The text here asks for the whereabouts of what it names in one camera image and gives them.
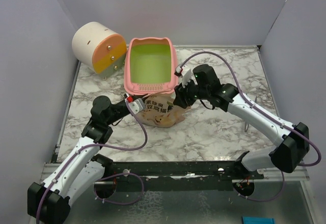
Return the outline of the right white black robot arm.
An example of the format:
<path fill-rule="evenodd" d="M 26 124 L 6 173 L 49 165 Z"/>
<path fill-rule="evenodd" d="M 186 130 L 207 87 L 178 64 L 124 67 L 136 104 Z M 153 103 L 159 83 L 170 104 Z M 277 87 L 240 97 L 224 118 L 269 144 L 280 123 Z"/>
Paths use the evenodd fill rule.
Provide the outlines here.
<path fill-rule="evenodd" d="M 309 152 L 309 144 L 302 139 L 309 136 L 307 125 L 285 121 L 241 95 L 236 86 L 221 84 L 211 66 L 177 67 L 175 75 L 182 80 L 175 87 L 174 105 L 187 108 L 196 100 L 207 100 L 213 107 L 245 120 L 273 143 L 270 148 L 242 153 L 234 162 L 238 178 L 245 179 L 258 169 L 270 167 L 292 173 Z"/>

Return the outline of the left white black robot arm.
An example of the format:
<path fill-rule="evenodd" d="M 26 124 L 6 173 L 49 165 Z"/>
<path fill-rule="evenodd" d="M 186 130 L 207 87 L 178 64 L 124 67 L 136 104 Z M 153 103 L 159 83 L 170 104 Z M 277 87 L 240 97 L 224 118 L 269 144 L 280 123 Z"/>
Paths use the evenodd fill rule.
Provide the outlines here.
<path fill-rule="evenodd" d="M 143 100 L 135 96 L 117 104 L 107 96 L 96 97 L 90 120 L 74 149 L 42 183 L 34 182 L 28 188 L 28 215 L 37 223 L 64 223 L 74 202 L 91 184 L 112 176 L 110 165 L 91 160 L 112 135 L 111 125 L 143 109 Z"/>

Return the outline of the beige cat litter bag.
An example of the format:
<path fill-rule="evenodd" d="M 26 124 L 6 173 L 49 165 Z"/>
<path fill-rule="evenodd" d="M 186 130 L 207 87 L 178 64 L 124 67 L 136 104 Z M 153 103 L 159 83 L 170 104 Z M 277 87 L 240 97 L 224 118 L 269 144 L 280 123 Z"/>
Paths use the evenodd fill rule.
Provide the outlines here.
<path fill-rule="evenodd" d="M 173 104 L 170 94 L 152 95 L 145 99 L 145 109 L 137 114 L 143 124 L 169 128 L 185 120 L 184 114 L 191 107 L 182 108 Z"/>

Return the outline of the clear plastic litter scoop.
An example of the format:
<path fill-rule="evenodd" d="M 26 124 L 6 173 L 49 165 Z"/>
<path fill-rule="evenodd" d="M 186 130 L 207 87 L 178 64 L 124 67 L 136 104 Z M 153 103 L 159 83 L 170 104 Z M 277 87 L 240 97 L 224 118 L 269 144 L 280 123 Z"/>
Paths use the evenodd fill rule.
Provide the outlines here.
<path fill-rule="evenodd" d="M 256 102 L 257 102 L 257 97 L 255 96 L 255 98 L 254 98 L 254 103 L 256 103 Z M 244 122 L 244 132 L 245 132 L 245 133 L 247 133 L 249 127 L 250 127 L 250 124 L 249 124 L 248 122 L 245 121 L 245 122 Z"/>

